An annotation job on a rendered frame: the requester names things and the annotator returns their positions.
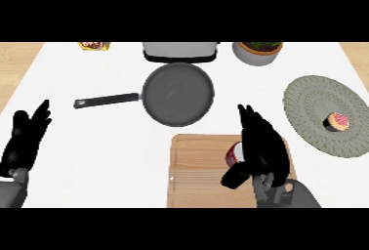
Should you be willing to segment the potted plant in grey pot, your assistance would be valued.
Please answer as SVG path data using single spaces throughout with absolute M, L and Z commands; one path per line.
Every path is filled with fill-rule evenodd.
M 271 64 L 281 51 L 283 45 L 278 45 L 272 51 L 263 52 L 252 49 L 243 42 L 232 44 L 232 51 L 237 58 L 253 66 L 265 66 Z

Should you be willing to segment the pink frosted cupcake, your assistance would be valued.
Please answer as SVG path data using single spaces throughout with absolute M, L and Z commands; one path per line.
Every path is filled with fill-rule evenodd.
M 333 132 L 345 132 L 349 130 L 349 118 L 345 114 L 333 112 L 325 121 L 324 121 L 325 128 Z

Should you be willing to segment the yellow and red box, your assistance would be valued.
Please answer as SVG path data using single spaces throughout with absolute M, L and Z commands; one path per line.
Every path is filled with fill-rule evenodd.
M 107 51 L 110 49 L 110 42 L 80 42 L 85 51 Z

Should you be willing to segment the round grey woven placemat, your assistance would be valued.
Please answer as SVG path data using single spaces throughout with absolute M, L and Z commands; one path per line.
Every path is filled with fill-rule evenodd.
M 345 158 L 369 152 L 369 106 L 336 79 L 319 75 L 299 77 L 285 88 L 283 103 L 297 134 L 319 151 Z M 334 113 L 347 117 L 345 131 L 325 126 Z

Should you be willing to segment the grey and black appliance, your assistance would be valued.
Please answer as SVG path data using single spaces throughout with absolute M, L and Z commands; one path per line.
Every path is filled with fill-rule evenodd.
M 209 63 L 216 59 L 218 42 L 145 42 L 144 54 L 156 63 Z

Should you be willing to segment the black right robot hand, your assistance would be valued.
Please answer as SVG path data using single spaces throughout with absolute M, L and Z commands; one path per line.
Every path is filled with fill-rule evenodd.
M 272 187 L 285 184 L 290 174 L 290 159 L 284 139 L 272 123 L 250 105 L 238 106 L 243 125 L 244 160 L 226 171 L 221 183 L 237 189 L 250 177 L 274 174 Z

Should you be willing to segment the grey frying pan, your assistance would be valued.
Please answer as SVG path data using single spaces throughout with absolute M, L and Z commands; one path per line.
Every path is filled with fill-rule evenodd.
M 144 102 L 151 118 L 170 127 L 185 127 L 207 115 L 216 97 L 213 80 L 204 70 L 185 62 L 163 65 L 150 75 L 141 93 L 74 101 L 74 108 Z

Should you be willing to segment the wooden cutting board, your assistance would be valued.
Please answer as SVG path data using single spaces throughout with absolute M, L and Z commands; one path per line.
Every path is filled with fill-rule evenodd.
M 176 135 L 170 147 L 170 170 L 167 206 L 195 207 L 257 207 L 253 181 L 238 189 L 221 184 L 229 167 L 226 153 L 240 135 Z

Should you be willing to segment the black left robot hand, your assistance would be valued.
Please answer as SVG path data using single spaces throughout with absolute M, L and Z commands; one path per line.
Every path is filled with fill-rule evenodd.
M 49 100 L 43 101 L 33 115 L 24 110 L 15 112 L 12 137 L 0 159 L 0 177 L 11 178 L 11 172 L 20 168 L 32 169 L 52 121 L 49 115 Z

